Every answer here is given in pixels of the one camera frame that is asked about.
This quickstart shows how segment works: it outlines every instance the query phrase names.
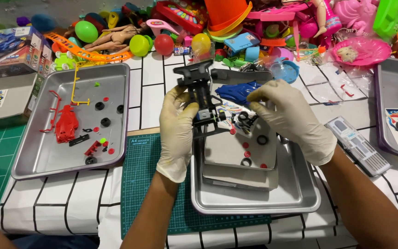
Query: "tablecloth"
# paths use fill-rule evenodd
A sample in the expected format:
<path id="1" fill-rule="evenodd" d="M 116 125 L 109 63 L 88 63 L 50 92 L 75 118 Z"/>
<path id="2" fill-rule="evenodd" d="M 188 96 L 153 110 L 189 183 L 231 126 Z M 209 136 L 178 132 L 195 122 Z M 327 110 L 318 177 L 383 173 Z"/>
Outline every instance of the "tablecloth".
<path id="1" fill-rule="evenodd" d="M 164 57 L 151 52 L 144 58 L 125 61 L 130 71 L 128 130 L 159 126 L 164 94 L 180 75 L 173 68 L 186 65 L 189 57 Z M 375 112 L 371 78 L 346 75 L 335 63 L 312 66 L 298 62 L 300 77 L 292 84 L 302 91 L 321 123 L 341 115 L 375 145 Z M 228 69 L 215 62 L 213 67 Z M 354 94 L 349 97 L 345 91 Z M 321 103 L 341 101 L 340 105 Z M 381 152 L 393 168 L 373 183 L 398 209 L 398 159 Z M 348 234 L 342 225 L 320 168 L 312 168 L 322 195 L 314 213 L 273 216 L 268 225 L 240 227 L 202 233 L 170 235 L 171 249 L 228 248 L 268 244 L 278 239 L 304 239 Z M 100 248 L 119 248 L 120 186 L 122 168 L 80 171 L 42 179 L 10 179 L 0 204 L 0 230 L 11 234 L 97 234 Z"/>

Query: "yellow ball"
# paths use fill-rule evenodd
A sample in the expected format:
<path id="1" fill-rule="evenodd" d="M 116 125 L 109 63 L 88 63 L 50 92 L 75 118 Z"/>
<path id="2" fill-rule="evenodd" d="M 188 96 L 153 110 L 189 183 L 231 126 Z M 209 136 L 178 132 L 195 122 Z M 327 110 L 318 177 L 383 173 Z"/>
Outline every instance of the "yellow ball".
<path id="1" fill-rule="evenodd" d="M 197 55 L 202 55 L 210 51 L 211 41 L 210 37 L 206 34 L 199 33 L 195 37 L 193 37 L 191 41 L 191 49 Z"/>

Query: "latex glove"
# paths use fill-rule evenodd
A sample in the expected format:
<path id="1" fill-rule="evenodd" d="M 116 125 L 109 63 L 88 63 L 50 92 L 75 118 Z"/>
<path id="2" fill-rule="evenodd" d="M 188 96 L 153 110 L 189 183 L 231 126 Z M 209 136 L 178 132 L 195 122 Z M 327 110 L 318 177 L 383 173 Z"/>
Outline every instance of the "latex glove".
<path id="1" fill-rule="evenodd" d="M 165 95 L 159 116 L 162 151 L 156 170 L 175 183 L 185 180 L 191 158 L 193 118 L 199 110 L 196 102 L 185 109 L 181 107 L 190 99 L 185 89 L 175 86 Z"/>
<path id="2" fill-rule="evenodd" d="M 331 160 L 337 138 L 317 120 L 313 111 L 296 88 L 283 80 L 269 81 L 247 96 L 250 108 L 277 133 L 296 142 L 305 159 L 314 166 Z M 270 100 L 276 106 L 267 108 L 257 101 Z"/>

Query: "metal tray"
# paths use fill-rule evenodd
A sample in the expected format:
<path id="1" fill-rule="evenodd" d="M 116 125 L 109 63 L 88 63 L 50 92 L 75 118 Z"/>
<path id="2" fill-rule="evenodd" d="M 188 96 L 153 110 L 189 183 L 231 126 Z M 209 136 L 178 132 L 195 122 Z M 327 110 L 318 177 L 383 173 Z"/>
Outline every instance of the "metal tray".
<path id="1" fill-rule="evenodd" d="M 130 67 L 124 63 L 99 65 L 80 68 L 77 72 L 75 93 L 73 100 L 87 101 L 90 105 L 72 105 L 79 127 L 75 130 L 75 138 L 80 135 L 89 134 L 90 139 L 69 147 L 69 143 L 58 144 L 54 129 L 48 133 L 42 133 L 40 129 L 50 127 L 58 98 L 49 90 L 59 94 L 61 101 L 58 110 L 64 105 L 69 105 L 73 88 L 74 70 L 59 71 L 52 73 L 43 83 L 36 102 L 27 123 L 15 163 L 12 168 L 12 177 L 17 180 L 41 178 L 45 176 L 74 172 L 80 170 L 94 169 L 112 165 L 120 161 L 126 150 L 127 134 L 127 112 L 130 83 Z M 97 102 L 104 103 L 103 110 L 95 109 Z M 124 105 L 124 113 L 120 114 L 116 108 Z M 101 119 L 108 117 L 111 125 L 103 127 Z M 82 129 L 99 127 L 99 134 L 95 132 L 86 133 Z M 85 164 L 84 152 L 101 138 L 109 142 L 108 148 L 114 149 L 113 154 L 103 152 L 103 146 L 98 147 L 93 154 L 97 163 Z"/>
<path id="2" fill-rule="evenodd" d="M 398 156 L 398 144 L 386 124 L 385 108 L 398 108 L 398 59 L 387 59 L 374 74 L 377 140 L 379 147 Z"/>
<path id="3" fill-rule="evenodd" d="M 277 139 L 279 186 L 269 192 L 203 184 L 204 140 L 195 140 L 190 165 L 191 201 L 196 210 L 215 215 L 315 212 L 321 196 L 311 165 L 297 144 L 280 144 Z"/>

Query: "orange track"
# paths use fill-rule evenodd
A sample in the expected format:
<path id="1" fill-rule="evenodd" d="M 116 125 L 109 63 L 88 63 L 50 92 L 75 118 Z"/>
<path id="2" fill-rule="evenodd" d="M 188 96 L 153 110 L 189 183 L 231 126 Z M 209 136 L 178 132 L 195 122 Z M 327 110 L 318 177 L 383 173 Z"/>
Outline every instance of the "orange track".
<path id="1" fill-rule="evenodd" d="M 82 50 L 80 47 L 77 45 L 73 44 L 66 38 L 57 35 L 53 32 L 45 34 L 44 35 L 46 38 L 51 39 L 53 42 L 56 42 L 57 44 L 64 46 L 70 53 L 79 56 L 81 58 L 90 60 L 90 61 L 97 61 L 97 62 L 114 62 L 114 61 L 120 61 L 120 60 L 126 60 L 131 57 L 133 57 L 133 54 L 130 52 L 125 52 L 121 54 L 112 54 L 112 55 L 104 55 L 104 54 L 95 54 L 91 52 L 87 52 L 85 50 Z"/>

